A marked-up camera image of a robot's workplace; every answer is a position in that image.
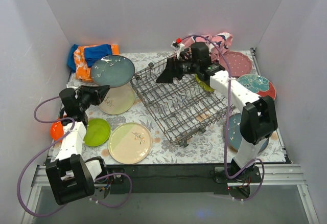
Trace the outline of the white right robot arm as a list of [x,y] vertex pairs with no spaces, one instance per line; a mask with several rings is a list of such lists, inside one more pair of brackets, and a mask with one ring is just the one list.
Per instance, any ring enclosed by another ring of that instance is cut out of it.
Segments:
[[199,80],[227,98],[227,104],[234,104],[241,113],[241,145],[229,166],[224,166],[227,179],[242,182],[249,177],[254,168],[259,150],[264,141],[277,130],[277,118],[274,100],[270,96],[260,96],[241,85],[231,74],[231,68],[225,69],[213,63],[209,47],[204,42],[195,42],[190,46],[190,54],[184,54],[184,44],[180,39],[172,42],[176,54],[167,59],[157,83],[173,83],[184,75],[196,74]]

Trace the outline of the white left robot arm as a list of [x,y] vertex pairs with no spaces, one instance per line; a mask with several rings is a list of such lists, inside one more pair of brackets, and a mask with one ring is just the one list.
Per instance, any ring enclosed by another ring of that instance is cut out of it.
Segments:
[[84,161],[81,153],[88,125],[86,111],[92,105],[100,105],[109,90],[109,85],[82,85],[59,93],[62,114],[66,115],[60,118],[65,137],[55,160],[45,169],[58,205],[93,195],[95,181],[103,183],[108,179],[109,171],[100,156]]

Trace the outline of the green polka dot plate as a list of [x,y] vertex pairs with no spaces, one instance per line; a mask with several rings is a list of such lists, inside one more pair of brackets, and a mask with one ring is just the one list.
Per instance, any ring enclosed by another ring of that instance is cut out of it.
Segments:
[[211,88],[210,86],[208,86],[205,82],[201,81],[197,75],[195,75],[195,79],[197,81],[197,83],[206,91],[206,92],[210,92],[213,93],[215,90],[213,88]]

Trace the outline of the plain lime green plate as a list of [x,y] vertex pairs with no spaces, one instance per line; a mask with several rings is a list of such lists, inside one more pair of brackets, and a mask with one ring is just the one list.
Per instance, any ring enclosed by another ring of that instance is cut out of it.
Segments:
[[111,127],[106,120],[91,119],[88,122],[84,143],[89,147],[98,147],[108,140],[110,133]]

